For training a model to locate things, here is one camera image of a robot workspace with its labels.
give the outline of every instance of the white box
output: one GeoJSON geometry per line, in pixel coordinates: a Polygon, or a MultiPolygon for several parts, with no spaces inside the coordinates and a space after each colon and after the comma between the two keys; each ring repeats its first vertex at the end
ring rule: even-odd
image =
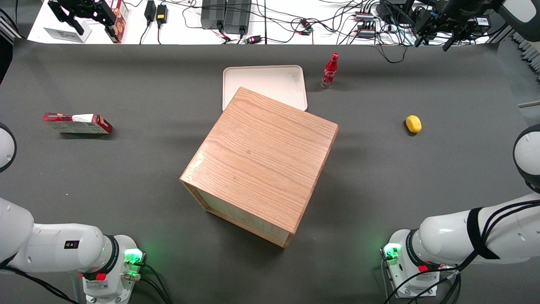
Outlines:
{"type": "Polygon", "coordinates": [[[299,65],[226,68],[223,71],[223,111],[240,87],[301,111],[307,109],[306,84],[299,65]]]}
{"type": "Polygon", "coordinates": [[[88,36],[90,36],[90,33],[92,32],[92,30],[90,29],[86,21],[84,20],[78,20],[78,21],[79,21],[80,26],[84,30],[84,33],[82,35],[79,35],[79,33],[77,33],[77,30],[75,30],[75,28],[71,27],[69,24],[65,22],[55,22],[54,28],[44,28],[44,29],[54,39],[61,39],[61,40],[84,43],[86,39],[88,39],[88,36]]]}

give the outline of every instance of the wood grain surface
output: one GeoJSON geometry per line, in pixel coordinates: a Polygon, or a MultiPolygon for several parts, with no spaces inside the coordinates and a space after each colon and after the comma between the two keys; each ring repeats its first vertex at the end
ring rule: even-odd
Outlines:
{"type": "Polygon", "coordinates": [[[226,214],[225,201],[237,221],[258,229],[259,218],[294,234],[337,133],[333,122],[240,88],[180,180],[206,209],[204,200],[219,201],[211,207],[226,214]],[[239,219],[238,209],[256,218],[239,219]]]}

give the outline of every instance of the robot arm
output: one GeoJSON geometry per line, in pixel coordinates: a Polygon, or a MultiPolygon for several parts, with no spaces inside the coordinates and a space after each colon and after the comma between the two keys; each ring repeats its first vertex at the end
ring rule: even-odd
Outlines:
{"type": "MultiPolygon", "coordinates": [[[[0,123],[0,172],[16,154],[13,133],[0,123]]],[[[127,303],[144,254],[125,235],[84,224],[36,224],[28,210],[0,198],[0,272],[77,271],[86,300],[127,303]]]]}
{"type": "Polygon", "coordinates": [[[58,21],[66,22],[74,27],[79,35],[82,35],[84,30],[75,17],[91,18],[103,24],[107,34],[114,37],[113,26],[116,22],[116,15],[104,0],[97,2],[94,0],[49,0],[47,4],[58,21]]]}
{"type": "MultiPolygon", "coordinates": [[[[488,0],[510,26],[526,40],[540,41],[540,0],[488,0]]],[[[434,1],[433,11],[426,10],[416,24],[418,37],[415,46],[428,43],[429,37],[443,31],[452,36],[443,45],[447,51],[456,41],[474,39],[471,20],[484,8],[485,0],[434,1]]]]}
{"type": "MultiPolygon", "coordinates": [[[[525,184],[535,193],[488,208],[432,216],[419,229],[396,231],[381,250],[397,296],[411,298],[439,282],[441,265],[461,265],[472,252],[472,263],[519,263],[540,256],[540,124],[523,131],[514,144],[514,162],[525,184]],[[486,223],[493,226],[485,242],[486,223]]],[[[434,287],[428,296],[436,294],[434,287]]]]}

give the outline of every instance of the bottle label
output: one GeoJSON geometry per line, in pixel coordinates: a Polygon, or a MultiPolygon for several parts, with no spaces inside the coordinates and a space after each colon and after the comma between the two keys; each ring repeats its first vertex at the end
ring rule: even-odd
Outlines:
{"type": "Polygon", "coordinates": [[[334,77],[336,76],[336,71],[327,71],[325,69],[325,74],[322,76],[322,82],[324,83],[334,83],[334,77]]]}

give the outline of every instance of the red button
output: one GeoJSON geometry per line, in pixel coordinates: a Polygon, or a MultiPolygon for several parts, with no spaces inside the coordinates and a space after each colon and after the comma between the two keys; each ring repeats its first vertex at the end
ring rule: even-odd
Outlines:
{"type": "Polygon", "coordinates": [[[107,274],[106,273],[98,273],[96,275],[96,280],[98,281],[105,281],[105,278],[107,277],[107,274]]]}

